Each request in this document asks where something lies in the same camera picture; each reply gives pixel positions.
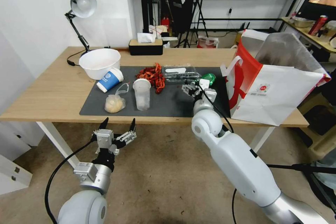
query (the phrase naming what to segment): blue paper cup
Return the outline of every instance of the blue paper cup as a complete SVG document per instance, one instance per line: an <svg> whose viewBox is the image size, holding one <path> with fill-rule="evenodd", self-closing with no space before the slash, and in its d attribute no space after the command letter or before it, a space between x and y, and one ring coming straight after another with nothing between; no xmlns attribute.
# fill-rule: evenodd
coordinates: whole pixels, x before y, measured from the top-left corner
<svg viewBox="0 0 336 224"><path fill-rule="evenodd" d="M123 73L117 68L111 68L104 77L97 82L100 90L106 93L108 90L118 85L124 80Z"/></svg>

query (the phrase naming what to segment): white shopping bag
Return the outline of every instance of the white shopping bag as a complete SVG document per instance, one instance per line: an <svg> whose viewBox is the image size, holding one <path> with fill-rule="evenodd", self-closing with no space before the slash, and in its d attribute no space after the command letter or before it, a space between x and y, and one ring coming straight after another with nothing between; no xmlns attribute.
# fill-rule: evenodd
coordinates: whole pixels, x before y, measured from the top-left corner
<svg viewBox="0 0 336 224"><path fill-rule="evenodd" d="M257 43L251 41L253 33ZM262 39L259 32L246 30L236 57L221 70L226 76L231 118L279 126L330 76L292 34L274 33ZM246 44L257 52L255 58Z"/></svg>

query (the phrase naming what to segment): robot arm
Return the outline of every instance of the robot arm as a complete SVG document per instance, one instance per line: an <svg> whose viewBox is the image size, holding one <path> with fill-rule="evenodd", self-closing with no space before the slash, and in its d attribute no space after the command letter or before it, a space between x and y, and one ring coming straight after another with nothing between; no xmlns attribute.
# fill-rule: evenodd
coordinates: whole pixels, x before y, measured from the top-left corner
<svg viewBox="0 0 336 224"><path fill-rule="evenodd" d="M328 223L307 204L282 193L273 175L261 158L237 134L222 130L222 120L213 110L216 91L200 80L201 89L194 83L182 90L195 98L191 128L198 139L209 147L211 157L237 191L255 202L264 213L278 224Z"/></svg>
<svg viewBox="0 0 336 224"><path fill-rule="evenodd" d="M74 194L62 206L57 222L59 224L103 224L107 211L105 195L110 186L110 175L114 170L114 158L119 149L132 142L135 133L135 119L128 132L114 138L112 130L94 131L97 137L98 156L92 162L79 162L74 174L84 189Z"/></svg>

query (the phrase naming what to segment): plastic bag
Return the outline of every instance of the plastic bag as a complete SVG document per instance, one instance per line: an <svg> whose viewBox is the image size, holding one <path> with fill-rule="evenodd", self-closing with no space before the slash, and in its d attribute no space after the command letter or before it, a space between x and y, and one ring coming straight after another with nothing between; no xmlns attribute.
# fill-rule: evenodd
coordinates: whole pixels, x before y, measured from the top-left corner
<svg viewBox="0 0 336 224"><path fill-rule="evenodd" d="M127 85L127 90L120 90L122 86ZM123 108L126 107L126 101L124 98L121 98L119 94L128 92L128 83L122 84L116 91L115 94L110 94L106 98L105 110L109 113L117 113Z"/></svg>

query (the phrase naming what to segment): red can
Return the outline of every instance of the red can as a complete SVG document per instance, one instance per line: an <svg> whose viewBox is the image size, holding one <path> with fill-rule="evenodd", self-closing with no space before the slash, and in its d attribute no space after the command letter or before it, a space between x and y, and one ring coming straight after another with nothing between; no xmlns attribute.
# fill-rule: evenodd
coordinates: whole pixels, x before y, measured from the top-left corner
<svg viewBox="0 0 336 224"><path fill-rule="evenodd" d="M315 22L315 24L313 25L313 27L310 29L310 31L308 32L309 35L315 36L318 31L322 28L322 26L326 23L326 21L328 20L328 17L325 15L321 15L318 20Z"/></svg>

